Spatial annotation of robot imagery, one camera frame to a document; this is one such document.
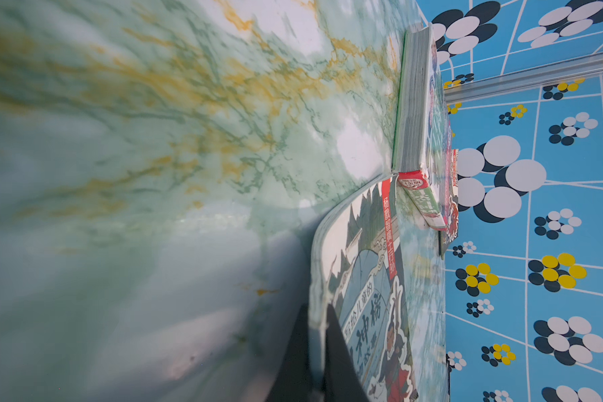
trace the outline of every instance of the cartoon warrior illustration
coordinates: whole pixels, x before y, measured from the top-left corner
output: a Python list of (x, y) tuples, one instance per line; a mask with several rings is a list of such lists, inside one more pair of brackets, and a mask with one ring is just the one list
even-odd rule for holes
[(409, 402), (415, 399), (413, 395), (413, 376), (411, 366), (405, 364), (407, 342), (401, 329), (399, 318), (399, 300), (402, 295), (402, 286), (394, 281), (394, 296), (386, 327), (385, 351), (382, 355), (379, 374), (371, 379), (368, 396), (375, 402)]

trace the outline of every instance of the blue patterned wallpaper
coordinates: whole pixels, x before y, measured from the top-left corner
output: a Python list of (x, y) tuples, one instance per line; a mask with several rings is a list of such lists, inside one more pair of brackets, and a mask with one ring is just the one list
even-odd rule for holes
[(451, 400), (603, 401), (603, 76), (451, 112)]
[(603, 1), (418, 1), (449, 85), (603, 52)]

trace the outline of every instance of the marble pattern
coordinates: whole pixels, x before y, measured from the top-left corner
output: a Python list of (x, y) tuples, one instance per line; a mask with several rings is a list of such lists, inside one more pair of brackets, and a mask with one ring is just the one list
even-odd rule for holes
[(317, 224), (389, 169), (418, 23), (409, 0), (0, 1), (0, 401), (262, 400)]

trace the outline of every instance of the curved book cover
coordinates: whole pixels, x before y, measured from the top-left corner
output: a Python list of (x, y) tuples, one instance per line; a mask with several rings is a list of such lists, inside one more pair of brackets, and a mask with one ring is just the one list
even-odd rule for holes
[(313, 240), (309, 361), (321, 387), (326, 310), (335, 308), (370, 401), (417, 399), (395, 212), (397, 176), (380, 176), (337, 205)]

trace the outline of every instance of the book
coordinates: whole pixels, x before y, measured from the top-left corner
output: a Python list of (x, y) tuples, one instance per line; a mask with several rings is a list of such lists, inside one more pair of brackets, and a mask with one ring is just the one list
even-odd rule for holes
[(395, 210), (397, 176), (381, 176), (337, 205), (313, 239), (309, 363), (322, 384), (331, 304), (370, 401), (418, 397), (409, 344), (404, 266)]
[(447, 248), (458, 237), (458, 150), (451, 150), (450, 200), (447, 219), (447, 230), (439, 232), (440, 256), (444, 258)]
[(392, 169), (429, 226), (448, 228), (451, 128), (431, 25), (406, 32)]

